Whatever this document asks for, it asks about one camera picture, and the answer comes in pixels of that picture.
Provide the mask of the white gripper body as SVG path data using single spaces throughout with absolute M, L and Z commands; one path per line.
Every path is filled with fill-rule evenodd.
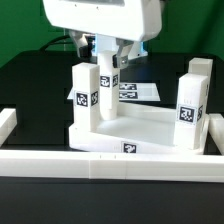
M 43 0 L 56 27 L 130 41 L 155 38 L 162 29 L 160 0 Z

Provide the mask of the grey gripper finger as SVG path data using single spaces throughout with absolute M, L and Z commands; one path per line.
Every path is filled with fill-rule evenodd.
M 92 41 L 94 40 L 94 36 L 92 34 L 75 30 L 70 30 L 69 36 L 76 46 L 78 57 L 90 58 L 92 55 Z
M 113 67 L 125 69 L 128 66 L 128 55 L 133 46 L 133 41 L 117 38 L 116 44 L 118 45 L 118 51 L 113 56 Z

